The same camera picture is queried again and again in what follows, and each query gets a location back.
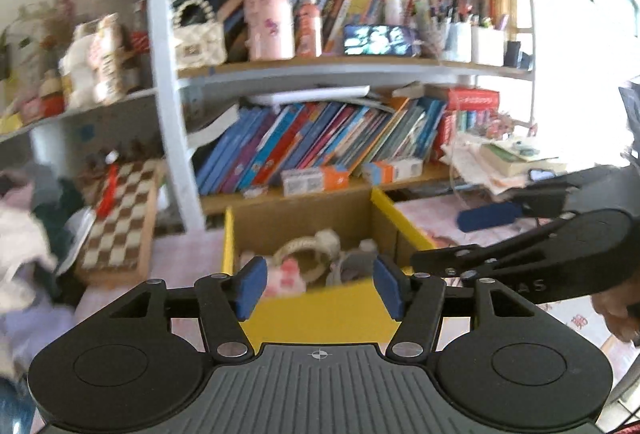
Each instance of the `open box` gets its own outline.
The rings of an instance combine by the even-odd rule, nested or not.
[[[380,254],[408,266],[416,250],[432,244],[378,188],[361,186],[290,200],[266,201],[228,208],[225,216],[223,271],[233,273],[242,251],[271,255],[288,240],[332,228],[343,250],[362,239],[374,239]],[[373,282],[309,289],[292,298],[261,300],[242,324],[254,348],[263,342],[386,344],[398,328],[380,300]]]

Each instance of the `white handbag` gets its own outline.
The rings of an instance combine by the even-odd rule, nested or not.
[[[182,26],[182,14],[189,6],[198,6],[207,21]],[[175,62],[179,70],[219,66],[226,61],[225,31],[216,22],[213,8],[206,0],[186,0],[174,14]]]

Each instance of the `phone screen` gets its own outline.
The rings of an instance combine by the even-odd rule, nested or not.
[[[345,55],[413,57],[414,31],[406,26],[352,26],[343,29]]]

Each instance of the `human hand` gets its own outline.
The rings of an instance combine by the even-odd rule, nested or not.
[[[609,331],[623,342],[640,344],[640,319],[630,316],[627,306],[640,303],[640,270],[619,286],[591,296],[596,313],[603,316]]]

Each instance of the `white shelf post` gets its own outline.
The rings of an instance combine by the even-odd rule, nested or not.
[[[188,232],[204,230],[204,215],[187,153],[175,66],[171,1],[148,0],[147,6],[156,105],[169,176],[185,229]]]

